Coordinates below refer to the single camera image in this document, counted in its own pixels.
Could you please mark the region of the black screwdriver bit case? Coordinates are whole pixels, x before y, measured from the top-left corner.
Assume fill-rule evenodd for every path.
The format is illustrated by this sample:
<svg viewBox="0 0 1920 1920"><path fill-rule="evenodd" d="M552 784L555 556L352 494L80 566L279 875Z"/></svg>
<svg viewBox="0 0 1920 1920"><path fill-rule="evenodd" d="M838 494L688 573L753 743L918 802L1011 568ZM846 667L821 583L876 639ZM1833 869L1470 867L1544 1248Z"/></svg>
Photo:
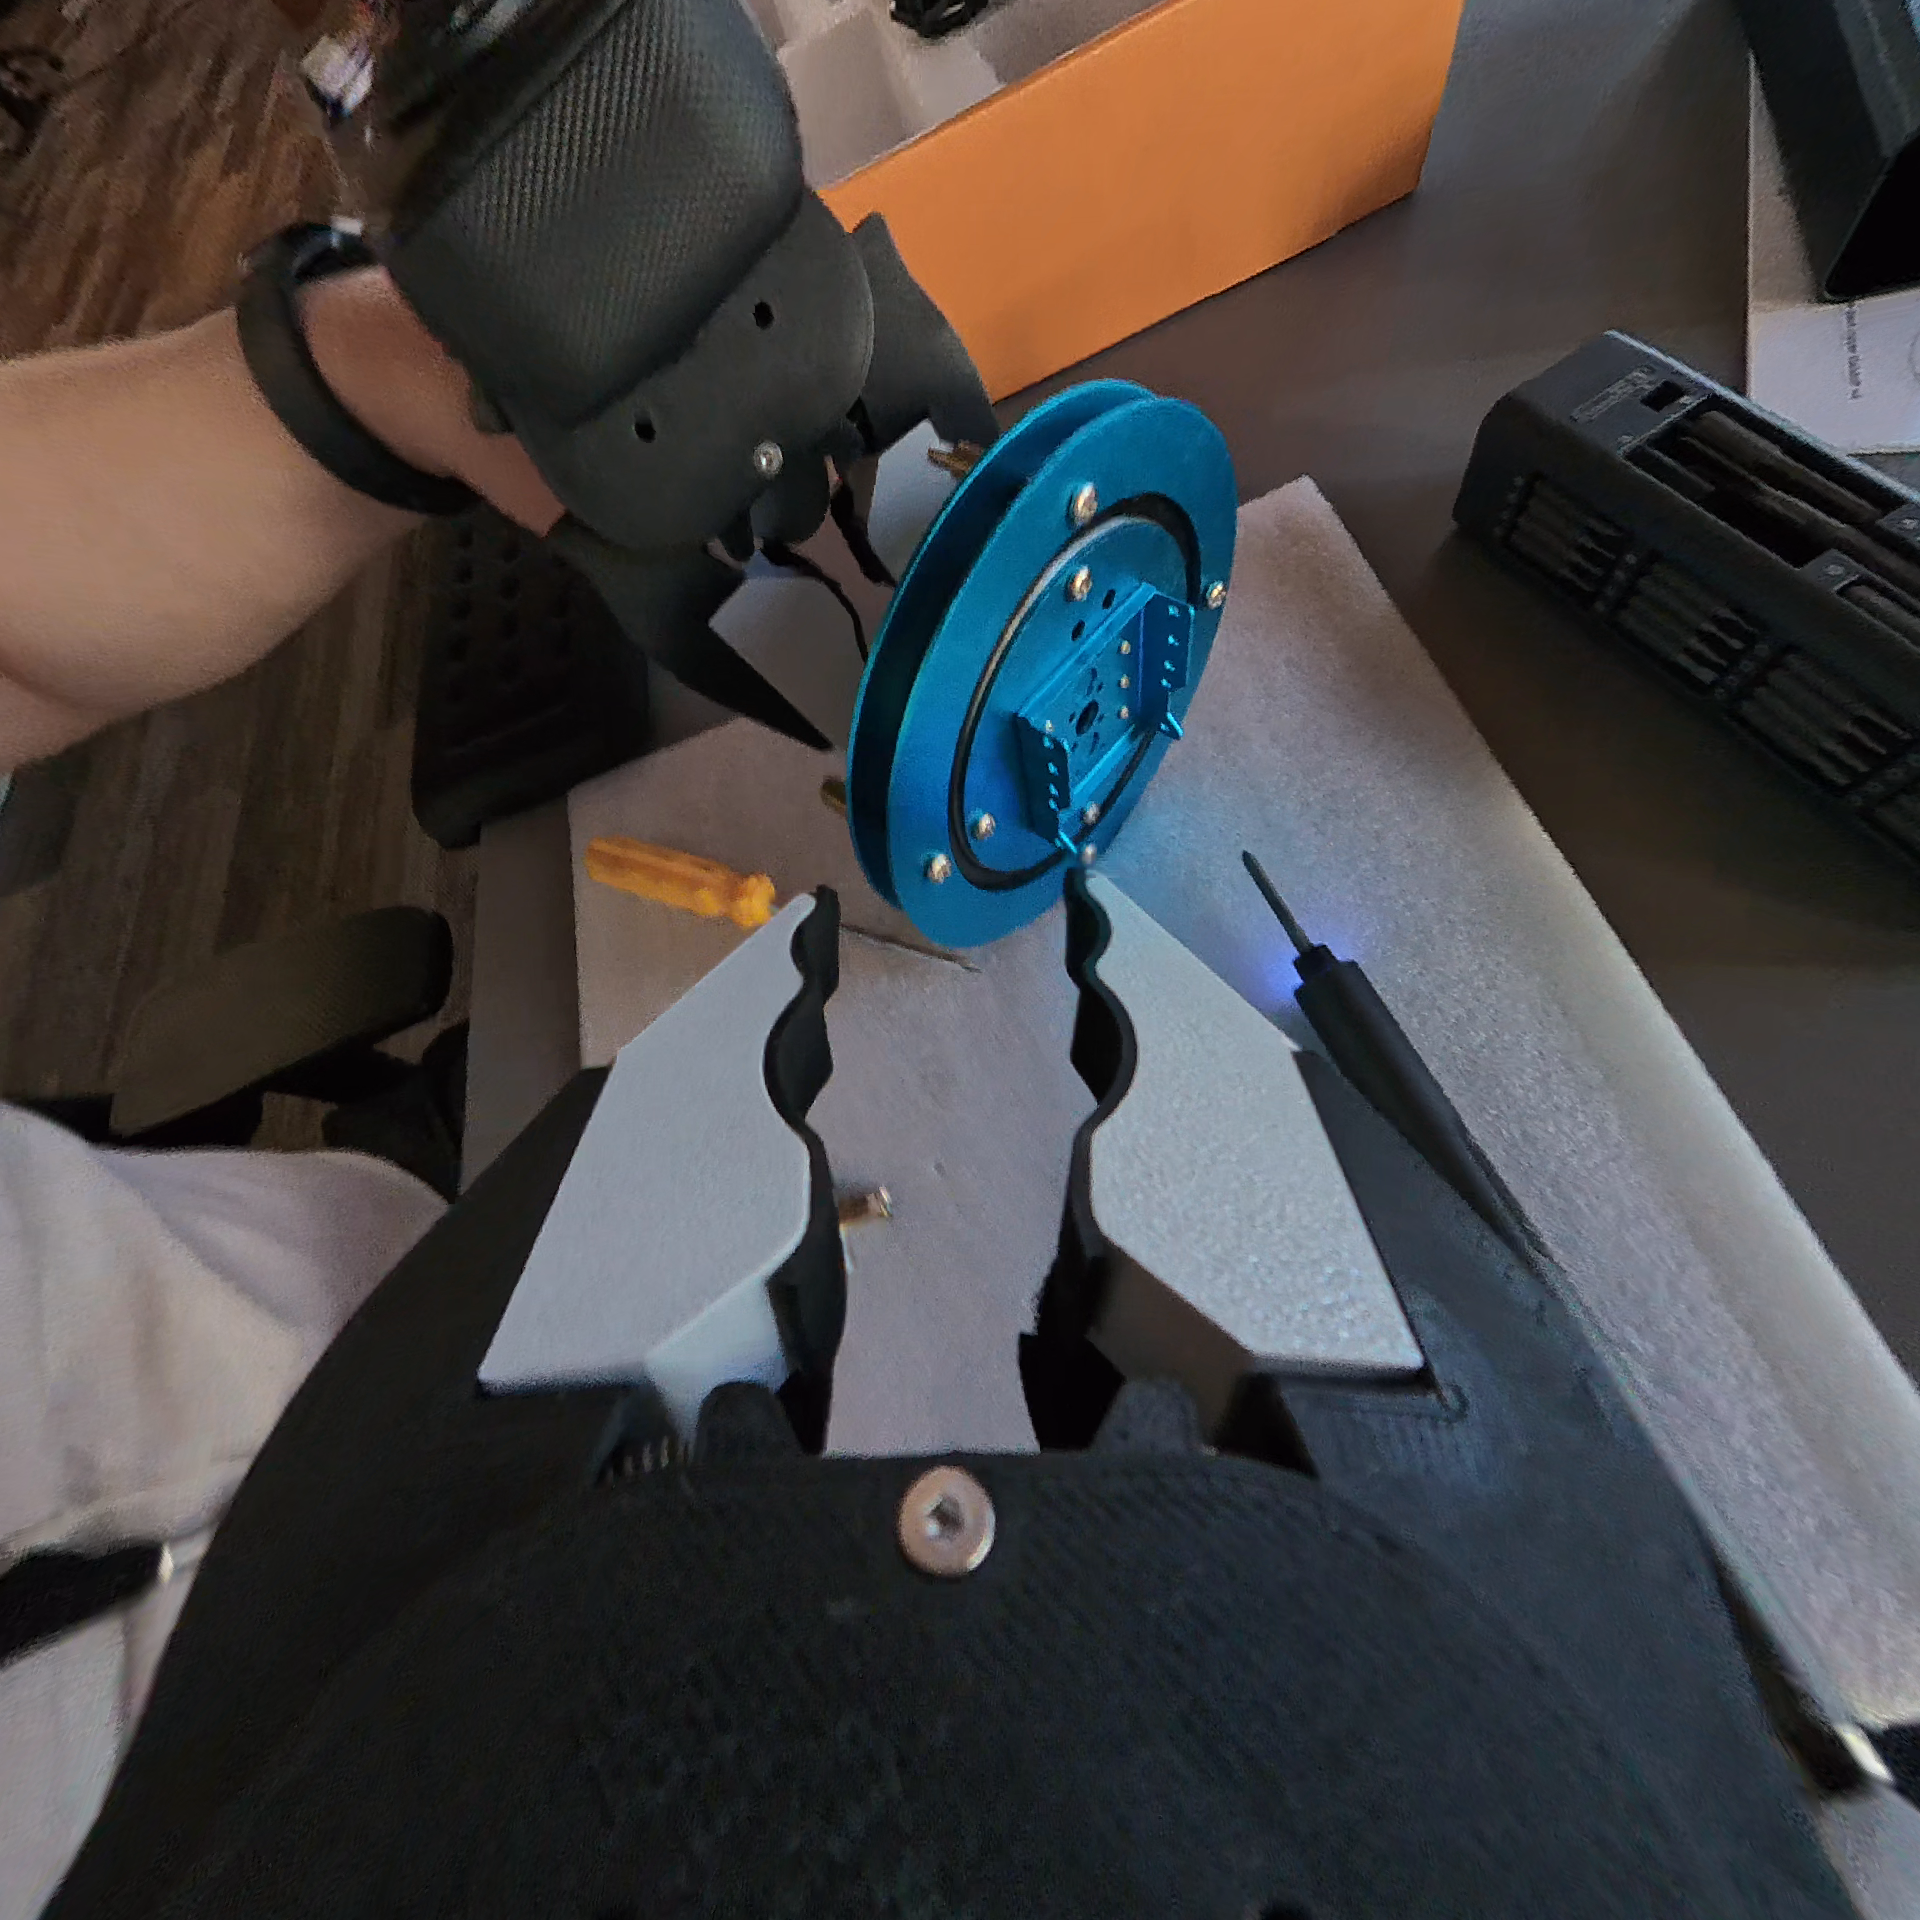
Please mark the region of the black screwdriver bit case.
<svg viewBox="0 0 1920 1920"><path fill-rule="evenodd" d="M1918 862L1918 494L1606 330L1499 396L1455 531Z"/></svg>

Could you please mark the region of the blue metal disc assembly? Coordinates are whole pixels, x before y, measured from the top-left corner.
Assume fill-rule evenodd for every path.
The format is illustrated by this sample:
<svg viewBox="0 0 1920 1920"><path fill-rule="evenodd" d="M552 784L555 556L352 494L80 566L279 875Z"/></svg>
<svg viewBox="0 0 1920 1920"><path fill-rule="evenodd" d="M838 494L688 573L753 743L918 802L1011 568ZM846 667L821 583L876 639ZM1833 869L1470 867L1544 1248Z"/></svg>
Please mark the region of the blue metal disc assembly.
<svg viewBox="0 0 1920 1920"><path fill-rule="evenodd" d="M1215 423L1124 381L1044 401L956 479L846 748L851 851L922 940L996 944L1111 848L1188 732L1235 516Z"/></svg>

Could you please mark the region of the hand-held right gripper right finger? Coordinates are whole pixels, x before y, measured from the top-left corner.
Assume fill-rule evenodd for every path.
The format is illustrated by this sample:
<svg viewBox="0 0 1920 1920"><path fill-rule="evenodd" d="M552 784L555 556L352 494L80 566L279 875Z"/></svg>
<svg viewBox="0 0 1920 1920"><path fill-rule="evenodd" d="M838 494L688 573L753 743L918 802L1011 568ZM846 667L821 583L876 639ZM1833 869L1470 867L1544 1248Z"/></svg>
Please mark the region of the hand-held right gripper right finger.
<svg viewBox="0 0 1920 1920"><path fill-rule="evenodd" d="M1109 877L1067 879L1065 973L1092 1110L1019 1336L1038 1447L1092 1447L1132 1385L1178 1388L1203 1445L1280 1453L1283 1387L1421 1391L1305 1055Z"/></svg>

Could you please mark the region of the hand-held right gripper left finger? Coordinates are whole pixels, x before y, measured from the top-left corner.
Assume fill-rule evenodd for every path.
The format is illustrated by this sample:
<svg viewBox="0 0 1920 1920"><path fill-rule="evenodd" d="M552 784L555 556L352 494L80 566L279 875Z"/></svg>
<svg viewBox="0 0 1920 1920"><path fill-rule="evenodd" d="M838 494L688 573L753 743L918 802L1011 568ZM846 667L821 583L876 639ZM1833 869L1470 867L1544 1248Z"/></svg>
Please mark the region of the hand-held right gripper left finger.
<svg viewBox="0 0 1920 1920"><path fill-rule="evenodd" d="M770 1391L826 1440L846 1246L815 1100L841 902L779 908L612 1061L475 1382L635 1391L691 1440L721 1387Z"/></svg>

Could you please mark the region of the black electric screwdriver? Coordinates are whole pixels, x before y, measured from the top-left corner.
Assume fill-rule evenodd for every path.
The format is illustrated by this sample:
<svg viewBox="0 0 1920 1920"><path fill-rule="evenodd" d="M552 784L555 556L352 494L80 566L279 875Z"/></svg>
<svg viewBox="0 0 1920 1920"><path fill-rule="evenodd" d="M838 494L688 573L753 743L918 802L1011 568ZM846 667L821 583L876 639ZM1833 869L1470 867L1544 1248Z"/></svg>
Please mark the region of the black electric screwdriver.
<svg viewBox="0 0 1920 1920"><path fill-rule="evenodd" d="M1523 1208L1367 974L1307 935L1252 851L1240 860L1294 949L1294 998L1330 1063L1487 1231L1542 1267L1546 1248Z"/></svg>

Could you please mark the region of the person's white shirt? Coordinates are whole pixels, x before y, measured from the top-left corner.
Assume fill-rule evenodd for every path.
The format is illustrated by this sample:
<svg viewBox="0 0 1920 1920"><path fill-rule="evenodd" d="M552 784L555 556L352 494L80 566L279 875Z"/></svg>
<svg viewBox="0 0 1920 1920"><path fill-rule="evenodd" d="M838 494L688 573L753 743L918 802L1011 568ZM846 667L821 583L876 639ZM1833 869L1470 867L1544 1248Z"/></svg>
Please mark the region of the person's white shirt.
<svg viewBox="0 0 1920 1920"><path fill-rule="evenodd" d="M165 1559L144 1597L3 1661L3 1916L38 1916L72 1867L254 1457L443 1212L353 1152L104 1148L3 1106L3 1567Z"/></svg>

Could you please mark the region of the grey desk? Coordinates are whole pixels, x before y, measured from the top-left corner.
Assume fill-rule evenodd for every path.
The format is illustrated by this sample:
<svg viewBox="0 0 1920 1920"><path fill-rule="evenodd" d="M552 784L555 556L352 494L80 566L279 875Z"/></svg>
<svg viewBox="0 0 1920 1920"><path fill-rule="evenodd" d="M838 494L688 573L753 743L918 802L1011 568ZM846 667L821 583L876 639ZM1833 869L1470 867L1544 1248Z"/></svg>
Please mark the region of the grey desk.
<svg viewBox="0 0 1920 1920"><path fill-rule="evenodd" d="M1466 4L1418 191L1096 357L1310 477L1915 1372L1915 875L1455 536L1491 405L1601 330L1741 391L1732 4Z"/></svg>

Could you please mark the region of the black rectangular sleeve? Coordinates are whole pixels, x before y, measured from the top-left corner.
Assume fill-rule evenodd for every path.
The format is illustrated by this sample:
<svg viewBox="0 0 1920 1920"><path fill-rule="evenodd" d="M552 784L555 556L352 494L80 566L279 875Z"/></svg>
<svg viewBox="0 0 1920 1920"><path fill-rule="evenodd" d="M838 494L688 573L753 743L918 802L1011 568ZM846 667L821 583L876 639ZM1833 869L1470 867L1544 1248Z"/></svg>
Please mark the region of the black rectangular sleeve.
<svg viewBox="0 0 1920 1920"><path fill-rule="evenodd" d="M1738 3L1815 293L1918 283L1918 6Z"/></svg>

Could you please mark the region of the black perforated panel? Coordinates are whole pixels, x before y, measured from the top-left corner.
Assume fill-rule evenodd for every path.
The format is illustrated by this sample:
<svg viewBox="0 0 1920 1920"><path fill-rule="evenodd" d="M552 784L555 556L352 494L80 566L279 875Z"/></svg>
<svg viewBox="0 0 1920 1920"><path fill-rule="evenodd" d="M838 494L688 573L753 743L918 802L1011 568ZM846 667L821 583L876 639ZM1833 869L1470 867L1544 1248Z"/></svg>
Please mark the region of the black perforated panel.
<svg viewBox="0 0 1920 1920"><path fill-rule="evenodd" d="M409 798L443 852L649 741L648 662L601 598L491 508L428 529Z"/></svg>

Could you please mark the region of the person's left forearm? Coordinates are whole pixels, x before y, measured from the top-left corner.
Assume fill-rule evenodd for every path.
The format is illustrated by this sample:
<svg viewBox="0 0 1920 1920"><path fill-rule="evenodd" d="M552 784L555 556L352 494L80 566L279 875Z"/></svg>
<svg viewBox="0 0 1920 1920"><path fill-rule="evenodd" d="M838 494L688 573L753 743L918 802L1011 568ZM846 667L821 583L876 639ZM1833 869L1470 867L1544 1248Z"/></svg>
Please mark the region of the person's left forearm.
<svg viewBox="0 0 1920 1920"><path fill-rule="evenodd" d="M3 360L3 774L225 685L419 522L296 444L230 308Z"/></svg>

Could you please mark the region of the printed instruction sheet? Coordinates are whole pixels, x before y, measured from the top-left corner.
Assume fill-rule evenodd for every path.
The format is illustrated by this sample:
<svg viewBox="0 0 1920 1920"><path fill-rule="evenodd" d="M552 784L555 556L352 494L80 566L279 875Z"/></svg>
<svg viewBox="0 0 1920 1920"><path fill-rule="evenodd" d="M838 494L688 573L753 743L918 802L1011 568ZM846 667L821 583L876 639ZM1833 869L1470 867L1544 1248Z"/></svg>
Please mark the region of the printed instruction sheet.
<svg viewBox="0 0 1920 1920"><path fill-rule="evenodd" d="M1755 70L1745 93L1743 392L1915 487L1918 291L1817 297Z"/></svg>

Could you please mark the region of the white foam mat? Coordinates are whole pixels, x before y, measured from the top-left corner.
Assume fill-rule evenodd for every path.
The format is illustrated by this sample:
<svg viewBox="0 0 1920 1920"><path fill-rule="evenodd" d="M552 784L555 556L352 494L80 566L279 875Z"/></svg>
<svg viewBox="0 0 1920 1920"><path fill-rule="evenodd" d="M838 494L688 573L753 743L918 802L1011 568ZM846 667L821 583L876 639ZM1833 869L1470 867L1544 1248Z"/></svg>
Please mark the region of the white foam mat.
<svg viewBox="0 0 1920 1920"><path fill-rule="evenodd" d="M1477 1409L1420 1327L1442 1259L1533 1280L1588 1372L1677 1478L1773 1644L1833 1716L1915 1729L1915 1388L1797 1205L1442 682L1312 483L1244 506L1237 573L1185 745L1109 879L1305 1055L1253 852L1381 990L1546 1261L1517 1261L1401 1139L1347 1173L1425 1357L1420 1391L1286 1387L1455 1432ZM622 834L763 872L856 872L826 756L750 723L587 782L572 851ZM1027 1451L1016 1342L1051 1267L1074 1134L1077 994L1054 905L961 973L841 939L832 1171L888 1188L854 1232L827 1447Z"/></svg>

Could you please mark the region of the orange cardboard box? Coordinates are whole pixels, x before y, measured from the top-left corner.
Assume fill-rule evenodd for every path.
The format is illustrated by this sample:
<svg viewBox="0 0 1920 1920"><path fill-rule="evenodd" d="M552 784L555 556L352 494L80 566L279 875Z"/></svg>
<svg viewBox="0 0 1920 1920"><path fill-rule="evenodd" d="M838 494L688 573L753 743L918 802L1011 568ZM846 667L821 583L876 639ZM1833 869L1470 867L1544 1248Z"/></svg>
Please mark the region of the orange cardboard box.
<svg viewBox="0 0 1920 1920"><path fill-rule="evenodd" d="M1412 194L1461 3L751 3L833 216L996 401Z"/></svg>

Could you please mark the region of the black wristband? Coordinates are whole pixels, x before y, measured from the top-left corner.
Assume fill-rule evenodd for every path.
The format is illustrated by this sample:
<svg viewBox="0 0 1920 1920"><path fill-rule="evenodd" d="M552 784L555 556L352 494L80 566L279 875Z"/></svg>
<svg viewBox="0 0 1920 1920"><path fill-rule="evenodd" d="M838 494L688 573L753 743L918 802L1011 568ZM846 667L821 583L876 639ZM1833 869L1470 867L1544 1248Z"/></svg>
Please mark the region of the black wristband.
<svg viewBox="0 0 1920 1920"><path fill-rule="evenodd" d="M237 346L252 385L287 436L336 483L412 516L451 519L477 508L461 481L430 475L371 432L336 396L314 359L301 297L375 264L357 222L294 222L243 259L233 300Z"/></svg>

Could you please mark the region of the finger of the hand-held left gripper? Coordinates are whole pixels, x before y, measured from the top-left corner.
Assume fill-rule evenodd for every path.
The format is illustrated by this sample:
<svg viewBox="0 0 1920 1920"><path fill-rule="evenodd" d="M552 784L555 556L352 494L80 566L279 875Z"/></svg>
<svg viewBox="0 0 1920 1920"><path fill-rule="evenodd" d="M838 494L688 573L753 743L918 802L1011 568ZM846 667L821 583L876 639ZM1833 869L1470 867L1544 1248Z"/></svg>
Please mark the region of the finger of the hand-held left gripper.
<svg viewBox="0 0 1920 1920"><path fill-rule="evenodd" d="M843 585L755 558L711 630L792 707L856 704L871 626Z"/></svg>
<svg viewBox="0 0 1920 1920"><path fill-rule="evenodd" d="M957 488L939 461L949 452L936 429L915 427L876 463L869 549L884 566L905 566Z"/></svg>

